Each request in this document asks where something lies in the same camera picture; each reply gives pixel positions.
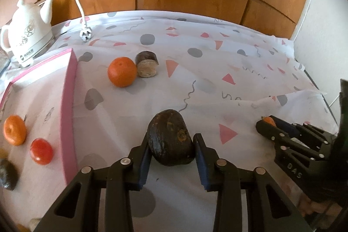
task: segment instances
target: kettle spout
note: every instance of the kettle spout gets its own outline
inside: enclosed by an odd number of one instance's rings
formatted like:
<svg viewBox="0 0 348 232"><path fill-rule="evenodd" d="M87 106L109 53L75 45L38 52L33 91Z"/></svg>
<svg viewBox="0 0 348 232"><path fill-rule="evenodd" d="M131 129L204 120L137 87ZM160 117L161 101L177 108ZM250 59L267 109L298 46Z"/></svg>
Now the kettle spout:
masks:
<svg viewBox="0 0 348 232"><path fill-rule="evenodd" d="M41 18L46 24L50 24L52 20L52 1L45 0L43 7L40 9Z"/></svg>

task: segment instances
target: kettle handle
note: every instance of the kettle handle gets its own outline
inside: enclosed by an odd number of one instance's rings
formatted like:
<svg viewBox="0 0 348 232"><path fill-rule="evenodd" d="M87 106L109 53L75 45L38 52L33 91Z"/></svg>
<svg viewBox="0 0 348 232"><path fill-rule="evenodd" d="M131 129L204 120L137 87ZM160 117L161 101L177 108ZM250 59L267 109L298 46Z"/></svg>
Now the kettle handle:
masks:
<svg viewBox="0 0 348 232"><path fill-rule="evenodd" d="M1 33L0 33L0 45L1 45L2 49L6 52L9 52L12 50L11 47L6 47L5 43L3 42L3 35L4 35L5 31L8 30L9 27L10 27L10 25L4 25L1 28Z"/></svg>

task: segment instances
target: power cord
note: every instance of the power cord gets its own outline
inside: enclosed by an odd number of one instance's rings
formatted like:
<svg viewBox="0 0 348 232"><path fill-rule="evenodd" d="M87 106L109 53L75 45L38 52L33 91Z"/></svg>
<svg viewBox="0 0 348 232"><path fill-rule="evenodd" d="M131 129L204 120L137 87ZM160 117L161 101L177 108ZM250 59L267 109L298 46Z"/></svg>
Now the power cord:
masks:
<svg viewBox="0 0 348 232"><path fill-rule="evenodd" d="M88 42L91 38L92 38L92 29L90 27L87 26L87 22L85 20L85 13L84 10L81 6L81 3L79 0L75 0L77 7L80 10L81 16L82 16L82 29L80 31L80 38L84 41L84 42Z"/></svg>

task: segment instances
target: tomato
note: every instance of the tomato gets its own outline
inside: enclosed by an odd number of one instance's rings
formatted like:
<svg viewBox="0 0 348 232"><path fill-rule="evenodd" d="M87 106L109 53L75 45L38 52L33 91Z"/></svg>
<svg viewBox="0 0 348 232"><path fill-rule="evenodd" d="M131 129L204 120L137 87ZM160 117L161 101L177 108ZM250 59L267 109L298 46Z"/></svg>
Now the tomato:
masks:
<svg viewBox="0 0 348 232"><path fill-rule="evenodd" d="M30 145L30 156L37 164L46 165L53 158L53 149L48 141L38 138Z"/></svg>

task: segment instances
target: orange fruit in gripper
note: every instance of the orange fruit in gripper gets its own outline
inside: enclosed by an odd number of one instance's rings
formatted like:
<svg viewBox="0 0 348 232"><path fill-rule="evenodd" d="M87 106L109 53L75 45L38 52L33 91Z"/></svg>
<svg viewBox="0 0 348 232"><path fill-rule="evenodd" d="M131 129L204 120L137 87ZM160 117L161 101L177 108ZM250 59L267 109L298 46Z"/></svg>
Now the orange fruit in gripper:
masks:
<svg viewBox="0 0 348 232"><path fill-rule="evenodd" d="M128 57L116 58L110 63L107 69L107 76L117 87L130 86L137 76L136 65Z"/></svg>
<svg viewBox="0 0 348 232"><path fill-rule="evenodd" d="M27 137L27 128L22 118L10 115L3 124L3 135L11 145L20 146Z"/></svg>
<svg viewBox="0 0 348 232"><path fill-rule="evenodd" d="M263 121L273 125L274 127L277 127L276 123L274 122L272 117L266 116L262 118Z"/></svg>

